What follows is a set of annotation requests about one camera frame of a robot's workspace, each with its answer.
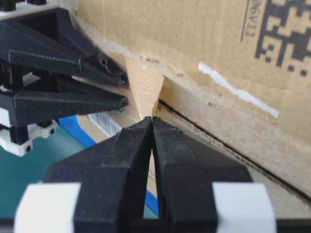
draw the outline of white mark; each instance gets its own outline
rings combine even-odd
[[[262,110],[270,113],[271,115],[273,115],[275,118],[278,117],[279,112],[277,109],[274,109],[274,108],[268,106],[267,104],[265,104],[261,100],[257,99],[256,97],[252,96],[251,94],[249,94],[245,90],[234,88],[221,74],[219,74],[217,71],[213,70],[208,65],[204,64],[203,62],[200,62],[198,68],[199,68],[199,71],[201,71],[204,74],[208,74],[214,80],[214,82],[216,82],[218,85],[228,89],[233,95],[238,96],[240,99],[242,99],[246,102],[250,102],[250,103],[256,105],[260,109],[262,109]]]

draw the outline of black clamp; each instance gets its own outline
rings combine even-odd
[[[48,127],[53,119],[127,105],[126,97],[71,77],[128,85],[125,72],[74,29],[68,11],[45,10],[45,0],[28,3],[41,6],[31,14],[0,17],[0,131],[8,130],[17,145],[29,140],[29,124]],[[16,1],[0,0],[0,7],[14,14]],[[2,146],[11,148],[8,143]]]

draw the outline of white label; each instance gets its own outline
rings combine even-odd
[[[90,120],[108,137],[113,137],[122,130],[122,127],[107,113],[92,113],[88,115]]]

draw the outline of white tape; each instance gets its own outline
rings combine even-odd
[[[274,211],[263,184],[213,182],[217,233],[276,233]]]
[[[0,124],[9,128],[12,126],[9,111],[4,108],[0,108]]]
[[[74,233],[73,216],[80,183],[38,183],[19,203],[14,233]]]
[[[213,70],[208,65],[204,64],[203,62],[200,62],[198,69],[203,74],[208,74],[214,80],[214,82],[216,82],[218,85],[226,88],[233,95],[239,97],[240,99],[242,99],[246,102],[249,102],[249,103],[256,105],[258,108],[264,110],[265,112],[270,113],[275,118],[278,118],[279,111],[277,109],[274,109],[274,108],[268,106],[266,103],[262,102],[261,100],[259,100],[255,96],[249,94],[247,91],[233,87],[220,73]]]
[[[51,4],[45,4],[45,5],[33,5],[26,2],[18,2],[16,3],[16,10],[15,11],[9,11],[9,12],[0,12],[0,21],[6,20],[9,18],[14,18],[18,16],[28,15],[40,11],[46,11],[50,9],[57,8],[58,4],[51,3]]]

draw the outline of white plastic part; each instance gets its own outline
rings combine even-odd
[[[213,182],[217,233],[276,233],[274,211],[263,184]]]
[[[0,12],[0,21],[18,16],[28,15],[40,11],[46,11],[59,7],[56,3],[50,3],[46,5],[33,5],[26,2],[16,3],[16,10],[9,12]]]
[[[27,148],[33,148],[33,140],[37,137],[48,138],[51,132],[56,131],[56,126],[54,123],[52,125],[43,128],[36,124],[28,126],[28,136],[29,140],[22,145],[15,144],[11,142],[10,132],[7,129],[0,131],[0,146],[2,146],[7,152],[15,154],[19,157],[24,156],[27,153]]]
[[[4,108],[0,108],[0,125],[11,127],[9,111]]]
[[[30,184],[18,205],[14,233],[74,233],[81,183]]]

